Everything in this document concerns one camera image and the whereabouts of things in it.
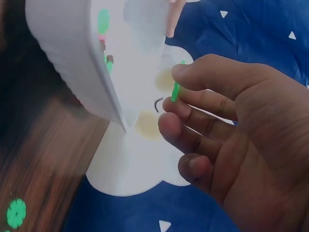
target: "finger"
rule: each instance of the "finger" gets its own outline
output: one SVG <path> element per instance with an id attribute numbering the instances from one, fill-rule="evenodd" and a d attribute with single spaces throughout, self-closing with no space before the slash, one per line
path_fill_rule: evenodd
<path id="1" fill-rule="evenodd" d="M 198 154 L 184 155 L 179 160 L 178 169 L 186 181 L 210 193 L 214 168 L 207 157 Z"/>
<path id="2" fill-rule="evenodd" d="M 177 0 L 170 4 L 169 6 L 169 14 L 167 20 L 167 30 L 166 36 L 169 38 L 174 37 L 174 32 L 180 18 L 180 15 L 183 11 L 183 7 L 185 5 L 186 0 Z"/>
<path id="3" fill-rule="evenodd" d="M 187 89 L 211 89 L 231 100 L 247 90 L 269 79 L 261 75 L 268 70 L 266 65 L 246 64 L 217 55 L 205 55 L 190 65 L 176 65 L 172 69 L 173 78 Z"/>
<path id="4" fill-rule="evenodd" d="M 197 153 L 209 157 L 215 163 L 221 145 L 205 138 L 183 125 L 172 113 L 165 113 L 159 118 L 159 130 L 170 144 L 183 153 Z"/>
<path id="5" fill-rule="evenodd" d="M 206 110 L 214 115 L 237 121 L 235 105 L 229 98 L 208 90 L 192 91 L 181 88 L 178 98 L 184 103 Z"/>
<path id="6" fill-rule="evenodd" d="M 195 109 L 181 100 L 172 102 L 167 98 L 163 102 L 163 109 L 176 114 L 186 126 L 220 143 L 224 143 L 235 130 L 234 125 Z"/>

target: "yellow circle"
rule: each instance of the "yellow circle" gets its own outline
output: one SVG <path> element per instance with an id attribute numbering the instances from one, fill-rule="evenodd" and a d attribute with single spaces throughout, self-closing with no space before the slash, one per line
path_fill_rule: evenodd
<path id="1" fill-rule="evenodd" d="M 155 86 L 162 92 L 172 92 L 174 88 L 174 80 L 171 69 L 162 70 L 155 79 Z"/>
<path id="2" fill-rule="evenodd" d="M 141 111 L 135 124 L 135 130 L 144 138 L 150 140 L 162 139 L 158 127 L 159 116 L 151 111 Z"/>

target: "blue cloth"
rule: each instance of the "blue cloth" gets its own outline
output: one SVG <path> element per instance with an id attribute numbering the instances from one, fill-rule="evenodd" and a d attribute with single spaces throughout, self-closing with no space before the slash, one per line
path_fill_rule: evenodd
<path id="1" fill-rule="evenodd" d="M 220 11 L 227 11 L 223 18 Z M 218 54 L 274 67 L 309 84 L 309 2 L 305 0 L 202 0 L 187 3 L 167 44 L 193 59 Z M 293 32 L 296 40 L 290 39 Z"/>
<path id="2" fill-rule="evenodd" d="M 220 11 L 227 11 L 222 17 Z M 169 45 L 193 59 L 214 53 L 243 62 L 268 64 L 309 85 L 309 1 L 202 0 L 186 4 Z M 293 32 L 296 40 L 289 38 Z M 64 232 L 237 232 L 213 199 L 193 186 L 165 182 L 130 197 L 109 196 L 85 178 Z"/>
<path id="3" fill-rule="evenodd" d="M 161 182 L 145 193 L 115 197 L 94 189 L 85 178 L 64 232 L 238 232 L 215 201 L 193 186 Z"/>

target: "black curved line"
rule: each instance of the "black curved line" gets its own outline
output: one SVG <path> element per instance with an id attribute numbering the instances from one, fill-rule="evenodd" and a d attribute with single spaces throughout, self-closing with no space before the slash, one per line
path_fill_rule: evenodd
<path id="1" fill-rule="evenodd" d="M 158 108 L 157 108 L 156 105 L 157 105 L 157 103 L 158 103 L 159 101 L 161 101 L 161 100 L 163 100 L 163 98 L 160 98 L 160 99 L 158 99 L 158 100 L 156 100 L 156 101 L 154 102 L 154 103 L 155 103 L 155 104 L 154 104 L 154 108 L 155 108 L 155 110 L 156 110 L 157 113 L 159 113 L 159 111 L 158 111 Z"/>

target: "wooden surface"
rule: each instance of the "wooden surface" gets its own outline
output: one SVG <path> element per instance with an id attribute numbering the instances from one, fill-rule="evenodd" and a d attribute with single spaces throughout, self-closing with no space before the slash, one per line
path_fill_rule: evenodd
<path id="1" fill-rule="evenodd" d="M 57 232 L 108 122 L 70 103 L 23 7 L 0 1 L 0 232 Z M 16 198 L 27 216 L 14 230 L 6 210 Z"/>

